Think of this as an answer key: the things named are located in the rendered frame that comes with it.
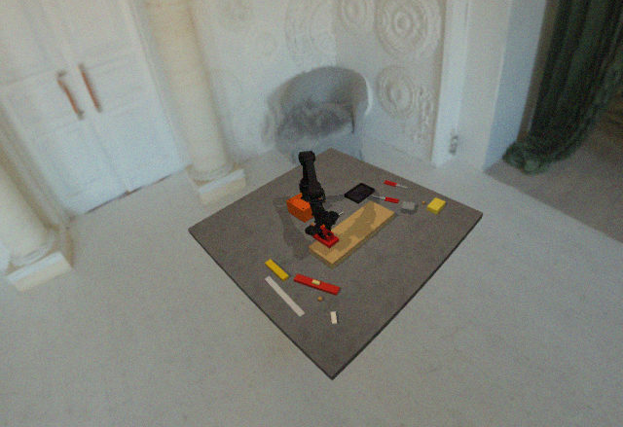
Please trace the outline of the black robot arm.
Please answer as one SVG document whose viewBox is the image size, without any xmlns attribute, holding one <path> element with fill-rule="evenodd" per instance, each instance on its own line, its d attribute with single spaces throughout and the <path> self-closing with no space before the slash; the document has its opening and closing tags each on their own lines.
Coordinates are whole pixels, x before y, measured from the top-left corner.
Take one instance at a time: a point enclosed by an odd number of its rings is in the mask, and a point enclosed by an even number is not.
<svg viewBox="0 0 623 427">
<path fill-rule="evenodd" d="M 338 220 L 337 213 L 329 214 L 325 212 L 322 205 L 325 202 L 325 192 L 321 188 L 320 183 L 316 179 L 314 161 L 315 153 L 312 151 L 300 152 L 299 162 L 303 166 L 303 178 L 301 184 L 299 184 L 300 192 L 302 193 L 301 199 L 305 202 L 309 202 L 311 211 L 316 220 L 320 220 L 321 224 L 324 224 L 327 228 L 335 225 Z M 321 198 L 323 197 L 323 199 Z M 321 198 L 321 199 L 320 199 Z"/>
</svg>

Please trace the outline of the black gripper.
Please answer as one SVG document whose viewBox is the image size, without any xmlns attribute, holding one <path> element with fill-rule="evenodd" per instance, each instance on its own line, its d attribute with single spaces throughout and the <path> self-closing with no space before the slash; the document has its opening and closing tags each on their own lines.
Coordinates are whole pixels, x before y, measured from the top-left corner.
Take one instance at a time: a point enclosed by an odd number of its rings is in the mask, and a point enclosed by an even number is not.
<svg viewBox="0 0 623 427">
<path fill-rule="evenodd" d="M 328 213 L 329 213 L 329 214 L 333 214 L 333 213 L 334 213 L 334 211 L 330 211 L 330 212 L 328 212 Z M 321 227 L 322 225 L 324 225 L 324 224 L 321 224 L 321 223 L 320 223 L 320 220 L 316 220 L 315 218 L 314 218 L 314 222 L 316 223 L 316 225 L 315 225 L 315 226 L 308 226 L 308 227 L 305 229 L 306 234 L 311 235 L 311 236 L 314 236 L 314 235 L 318 234 L 318 235 L 319 235 L 322 239 L 324 239 L 324 235 L 323 235 L 323 233 L 322 233 L 322 231 L 323 231 L 323 230 L 320 228 L 320 227 Z M 332 226 L 331 226 L 331 227 L 332 227 Z M 327 227 L 325 226 L 325 228 L 326 228 L 327 230 L 329 230 L 329 231 L 331 231 L 331 227 L 330 227 L 330 228 L 327 228 Z"/>
</svg>

